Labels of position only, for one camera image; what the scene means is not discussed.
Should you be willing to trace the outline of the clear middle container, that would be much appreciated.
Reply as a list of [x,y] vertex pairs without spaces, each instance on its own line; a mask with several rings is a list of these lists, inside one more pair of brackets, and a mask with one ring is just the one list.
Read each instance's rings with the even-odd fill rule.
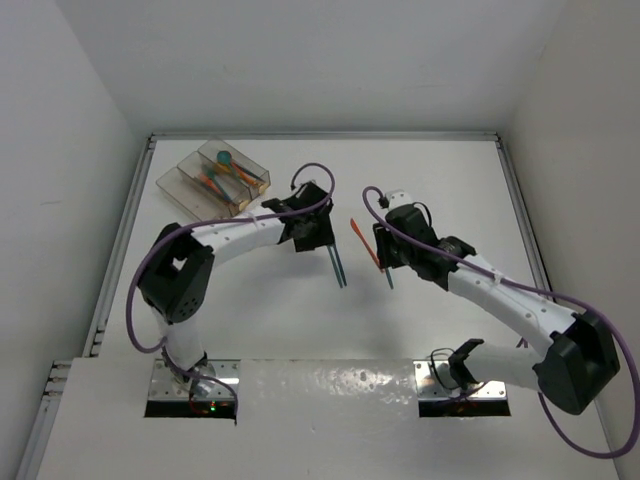
[[183,179],[223,216],[239,214],[252,200],[250,183],[231,160],[220,163],[193,152],[177,165],[177,169]]

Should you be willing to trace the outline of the teal plastic fork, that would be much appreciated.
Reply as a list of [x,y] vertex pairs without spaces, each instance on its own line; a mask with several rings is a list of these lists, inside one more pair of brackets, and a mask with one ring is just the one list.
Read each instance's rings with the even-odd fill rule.
[[236,204],[235,197],[227,191],[221,180],[221,178],[226,174],[227,171],[225,171],[221,167],[202,166],[200,181],[224,203]]

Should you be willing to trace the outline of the clear outer container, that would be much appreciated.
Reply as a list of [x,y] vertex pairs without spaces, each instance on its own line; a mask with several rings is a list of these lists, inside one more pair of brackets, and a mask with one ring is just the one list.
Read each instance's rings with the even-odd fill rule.
[[219,219],[223,210],[204,186],[177,167],[162,175],[156,185],[162,193],[194,221]]

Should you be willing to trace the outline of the dark blue plastic spoon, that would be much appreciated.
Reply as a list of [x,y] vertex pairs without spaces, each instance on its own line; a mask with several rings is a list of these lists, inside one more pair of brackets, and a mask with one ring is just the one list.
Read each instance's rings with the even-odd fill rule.
[[243,176],[247,178],[247,182],[258,182],[261,183],[262,179],[260,176],[254,174],[252,171],[244,168],[242,165],[235,163],[234,167],[236,170]]

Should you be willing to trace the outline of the orange plastic spoon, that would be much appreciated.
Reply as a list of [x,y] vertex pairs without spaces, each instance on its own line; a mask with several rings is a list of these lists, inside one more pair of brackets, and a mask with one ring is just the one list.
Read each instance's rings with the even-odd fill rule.
[[250,172],[247,172],[246,170],[244,170],[240,165],[238,165],[237,163],[232,163],[231,164],[232,169],[234,170],[234,172],[240,177],[242,178],[246,183],[248,184],[252,184],[252,185],[257,185],[260,183],[260,179],[253,176]]

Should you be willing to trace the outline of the teal plastic spoon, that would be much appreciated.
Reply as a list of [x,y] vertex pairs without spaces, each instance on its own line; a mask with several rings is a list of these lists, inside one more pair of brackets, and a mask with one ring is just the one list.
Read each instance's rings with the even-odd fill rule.
[[231,166],[232,163],[238,163],[234,157],[232,156],[231,152],[228,150],[221,150],[217,153],[216,155],[216,162],[217,165],[219,166],[219,168],[225,172],[230,174],[227,170],[226,167],[227,166]]

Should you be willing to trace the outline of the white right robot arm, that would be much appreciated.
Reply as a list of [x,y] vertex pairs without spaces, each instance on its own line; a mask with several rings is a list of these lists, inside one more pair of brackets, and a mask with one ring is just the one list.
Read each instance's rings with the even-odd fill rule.
[[430,216],[402,190],[378,200],[386,215],[373,226],[382,268],[403,266],[470,301],[526,340],[529,349],[467,340],[431,373],[446,392],[501,381],[541,393],[571,415],[581,414],[619,372],[610,328],[589,310],[576,312],[516,288],[474,247],[436,235]]

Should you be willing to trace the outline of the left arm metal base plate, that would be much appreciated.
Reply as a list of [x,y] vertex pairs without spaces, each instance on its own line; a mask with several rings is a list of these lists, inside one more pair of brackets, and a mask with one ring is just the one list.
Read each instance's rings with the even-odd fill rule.
[[239,392],[239,362],[208,360],[195,369],[195,378],[175,373],[162,359],[153,365],[147,398],[150,401],[231,401]]

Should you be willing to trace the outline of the orange plastic knife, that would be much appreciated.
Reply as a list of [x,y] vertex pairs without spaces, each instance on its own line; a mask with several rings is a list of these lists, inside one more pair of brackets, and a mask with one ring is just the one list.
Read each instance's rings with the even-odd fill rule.
[[374,262],[374,264],[376,265],[376,268],[383,273],[384,269],[381,267],[379,259],[377,257],[376,252],[373,250],[373,248],[371,247],[371,245],[369,244],[369,242],[367,241],[365,235],[363,234],[363,232],[361,231],[359,225],[357,224],[357,222],[355,221],[354,218],[351,218],[349,220],[349,224],[350,227],[352,229],[352,231],[355,233],[355,235],[358,237],[358,239],[360,240],[360,242],[362,243],[363,247],[365,248],[365,250],[367,251],[368,255],[370,256],[370,258],[372,259],[372,261]]

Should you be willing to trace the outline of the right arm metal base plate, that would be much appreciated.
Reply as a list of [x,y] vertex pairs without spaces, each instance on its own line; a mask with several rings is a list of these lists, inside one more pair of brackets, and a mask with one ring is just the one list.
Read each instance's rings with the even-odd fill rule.
[[416,393],[420,401],[506,401],[508,398],[505,384],[498,381],[472,384],[467,390],[444,386],[441,379],[448,370],[448,362],[444,358],[414,360],[413,366]]

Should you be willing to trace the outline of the teal plastic knife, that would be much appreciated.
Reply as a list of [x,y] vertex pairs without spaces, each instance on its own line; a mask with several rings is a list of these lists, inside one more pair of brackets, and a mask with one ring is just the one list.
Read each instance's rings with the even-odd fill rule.
[[339,266],[339,261],[338,261],[338,256],[337,256],[337,250],[336,250],[336,246],[335,245],[328,245],[327,246],[327,250],[329,253],[329,257],[331,259],[331,263],[334,269],[334,273],[338,282],[338,285],[340,288],[344,288],[345,287],[345,283],[343,280],[343,276],[341,273],[341,268]]
[[394,287],[391,271],[389,269],[385,269],[385,275],[386,275],[387,282],[389,284],[390,289],[393,290],[395,287]]

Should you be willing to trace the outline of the clear spoon container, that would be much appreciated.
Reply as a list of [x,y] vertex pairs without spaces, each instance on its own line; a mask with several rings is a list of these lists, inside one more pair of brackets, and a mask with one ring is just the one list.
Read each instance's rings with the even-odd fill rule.
[[227,203],[255,200],[271,185],[269,171],[222,140],[209,140],[196,152],[203,160],[202,181]]

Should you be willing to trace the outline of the yellow plastic spoon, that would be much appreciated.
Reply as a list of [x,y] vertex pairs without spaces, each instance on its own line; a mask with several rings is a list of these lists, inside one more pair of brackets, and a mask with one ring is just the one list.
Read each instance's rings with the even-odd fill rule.
[[240,181],[244,182],[247,185],[258,187],[258,186],[260,186],[262,184],[262,182],[259,179],[256,179],[256,178],[252,177],[247,172],[245,172],[244,170],[240,169],[239,166],[236,165],[236,164],[232,164],[231,166],[227,166],[226,170],[231,175],[233,175],[234,177],[236,177],[237,179],[239,179]]

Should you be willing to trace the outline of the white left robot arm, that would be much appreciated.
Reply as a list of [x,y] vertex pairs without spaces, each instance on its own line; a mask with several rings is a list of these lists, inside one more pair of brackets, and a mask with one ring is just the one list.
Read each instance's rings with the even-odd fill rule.
[[262,247],[292,242],[297,252],[335,243],[331,194],[309,181],[286,199],[270,199],[234,218],[166,225],[135,284],[156,315],[162,354],[183,382],[200,379],[207,355],[195,316],[213,270]]

